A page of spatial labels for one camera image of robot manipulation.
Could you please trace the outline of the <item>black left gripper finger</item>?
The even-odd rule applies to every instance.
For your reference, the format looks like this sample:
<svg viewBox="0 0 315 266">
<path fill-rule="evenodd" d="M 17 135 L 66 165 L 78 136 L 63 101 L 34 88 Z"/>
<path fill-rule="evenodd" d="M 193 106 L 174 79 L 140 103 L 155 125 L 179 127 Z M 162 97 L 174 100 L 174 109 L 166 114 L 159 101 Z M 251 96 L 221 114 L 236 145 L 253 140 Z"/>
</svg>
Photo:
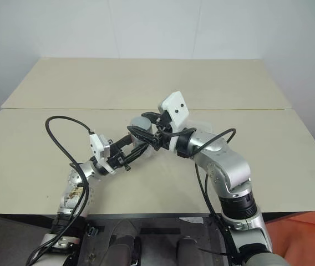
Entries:
<svg viewBox="0 0 315 266">
<path fill-rule="evenodd" d="M 124 137 L 122 137 L 121 139 L 119 139 L 116 142 L 113 142 L 112 144 L 110 144 L 110 150 L 111 151 L 117 151 L 117 150 L 121 150 L 124 146 L 129 146 L 132 144 L 132 138 L 131 135 L 125 135 Z"/>
<path fill-rule="evenodd" d="M 135 161 L 137 158 L 139 158 L 145 150 L 149 147 L 148 143 L 141 144 L 134 149 L 132 149 L 131 153 L 129 153 L 127 156 L 125 156 L 123 160 L 123 165 L 128 165 L 131 162 Z"/>
</svg>

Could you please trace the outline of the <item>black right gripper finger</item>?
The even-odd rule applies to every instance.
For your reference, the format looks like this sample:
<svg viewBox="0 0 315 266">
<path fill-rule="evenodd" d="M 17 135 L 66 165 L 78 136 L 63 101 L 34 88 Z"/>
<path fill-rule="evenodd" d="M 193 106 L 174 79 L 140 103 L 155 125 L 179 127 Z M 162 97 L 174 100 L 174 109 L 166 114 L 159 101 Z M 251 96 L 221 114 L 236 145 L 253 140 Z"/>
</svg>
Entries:
<svg viewBox="0 0 315 266">
<path fill-rule="evenodd" d="M 139 141 L 148 143 L 150 145 L 155 145 L 158 143 L 158 138 L 153 133 L 150 133 L 148 130 L 145 130 L 138 126 L 128 126 L 127 129 Z"/>
<path fill-rule="evenodd" d="M 161 118 L 161 114 L 156 112 L 144 112 L 141 114 L 142 117 L 145 117 L 150 120 L 150 122 L 159 122 Z"/>
</svg>

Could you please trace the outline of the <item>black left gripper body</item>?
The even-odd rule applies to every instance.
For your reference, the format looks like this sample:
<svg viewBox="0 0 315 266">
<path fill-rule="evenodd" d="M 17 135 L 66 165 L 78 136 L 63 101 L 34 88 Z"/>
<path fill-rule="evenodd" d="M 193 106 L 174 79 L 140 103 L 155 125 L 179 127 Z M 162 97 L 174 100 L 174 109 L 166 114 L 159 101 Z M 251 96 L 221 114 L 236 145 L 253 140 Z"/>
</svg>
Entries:
<svg viewBox="0 0 315 266">
<path fill-rule="evenodd" d="M 129 166 L 127 159 L 128 156 L 118 144 L 112 143 L 110 145 L 110 156 L 108 157 L 107 162 L 113 170 L 123 167 L 126 171 L 130 171 L 131 167 Z"/>
</svg>

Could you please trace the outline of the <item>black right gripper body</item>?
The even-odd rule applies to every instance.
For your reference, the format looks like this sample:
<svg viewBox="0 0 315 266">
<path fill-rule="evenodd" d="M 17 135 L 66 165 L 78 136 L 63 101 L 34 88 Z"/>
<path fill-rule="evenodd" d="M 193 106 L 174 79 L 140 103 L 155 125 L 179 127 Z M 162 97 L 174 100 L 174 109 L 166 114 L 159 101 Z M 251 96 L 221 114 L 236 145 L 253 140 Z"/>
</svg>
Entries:
<svg viewBox="0 0 315 266">
<path fill-rule="evenodd" d="M 159 135 L 162 137 L 161 147 L 169 150 L 172 127 L 172 118 L 167 111 L 163 111 L 162 114 L 153 113 L 153 124 L 156 125 Z"/>
</svg>

